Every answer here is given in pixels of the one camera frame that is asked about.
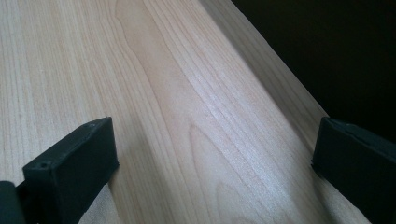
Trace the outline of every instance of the table surface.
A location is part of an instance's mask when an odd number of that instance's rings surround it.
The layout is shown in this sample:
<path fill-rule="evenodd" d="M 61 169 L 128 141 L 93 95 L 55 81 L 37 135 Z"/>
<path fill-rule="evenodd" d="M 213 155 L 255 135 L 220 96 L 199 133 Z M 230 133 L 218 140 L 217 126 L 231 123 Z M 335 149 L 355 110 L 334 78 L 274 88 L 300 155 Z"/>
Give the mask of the table surface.
<path fill-rule="evenodd" d="M 311 169 L 326 113 L 229 0 L 0 2 L 0 179 L 111 116 L 80 223 L 364 223 Z"/>

